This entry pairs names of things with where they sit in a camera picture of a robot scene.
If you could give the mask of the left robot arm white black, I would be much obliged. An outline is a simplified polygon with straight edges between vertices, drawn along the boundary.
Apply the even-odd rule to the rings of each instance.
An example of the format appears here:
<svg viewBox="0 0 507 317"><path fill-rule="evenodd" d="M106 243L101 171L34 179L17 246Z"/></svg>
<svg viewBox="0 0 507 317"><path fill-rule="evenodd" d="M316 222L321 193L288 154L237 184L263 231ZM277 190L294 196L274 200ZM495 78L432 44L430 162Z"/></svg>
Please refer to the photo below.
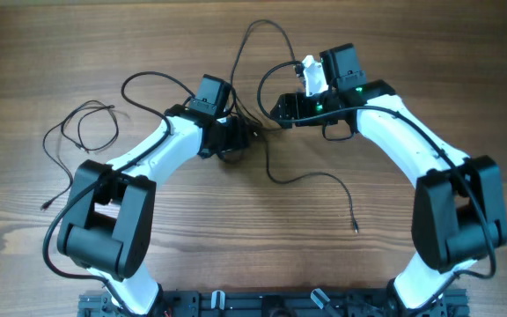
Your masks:
<svg viewBox="0 0 507 317"><path fill-rule="evenodd" d="M156 192L195 156L237 150L241 125L226 104L231 84L206 75L197 92L160 114L161 123L135 148L102 164L86 160L75 172L66 205L46 236L60 254L105 286L114 312L170 316L171 304L144 263L151 242Z"/></svg>

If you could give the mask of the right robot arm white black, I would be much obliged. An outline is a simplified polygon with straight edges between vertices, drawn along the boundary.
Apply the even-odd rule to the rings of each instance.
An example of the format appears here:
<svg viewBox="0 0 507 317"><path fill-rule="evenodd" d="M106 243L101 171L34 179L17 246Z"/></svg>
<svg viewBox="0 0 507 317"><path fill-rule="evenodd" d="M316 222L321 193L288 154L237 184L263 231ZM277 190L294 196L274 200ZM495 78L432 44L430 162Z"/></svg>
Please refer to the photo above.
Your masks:
<svg viewBox="0 0 507 317"><path fill-rule="evenodd" d="M452 147L411 114L386 81L368 81L350 43L288 64L305 89L281 95L266 117L283 129L326 129L344 121L351 135L375 143L415 190L415 254L389 282L380 313L417 316L437 307L455 313L444 302L447 288L461 276L492 278L496 249L507 242L497 163Z"/></svg>

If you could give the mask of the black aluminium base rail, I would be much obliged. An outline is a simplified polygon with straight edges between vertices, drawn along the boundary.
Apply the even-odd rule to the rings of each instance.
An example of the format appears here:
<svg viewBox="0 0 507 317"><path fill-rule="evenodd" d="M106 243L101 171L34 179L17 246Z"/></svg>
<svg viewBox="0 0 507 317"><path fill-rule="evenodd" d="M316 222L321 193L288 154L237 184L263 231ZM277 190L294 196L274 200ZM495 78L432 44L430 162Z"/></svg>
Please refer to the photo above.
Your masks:
<svg viewBox="0 0 507 317"><path fill-rule="evenodd" d="M386 289L323 291L326 297L308 292L226 292L165 291L163 306L150 316L408 316ZM79 296L77 316L127 316L109 293ZM470 316L464 289L446 291L427 311L416 316Z"/></svg>

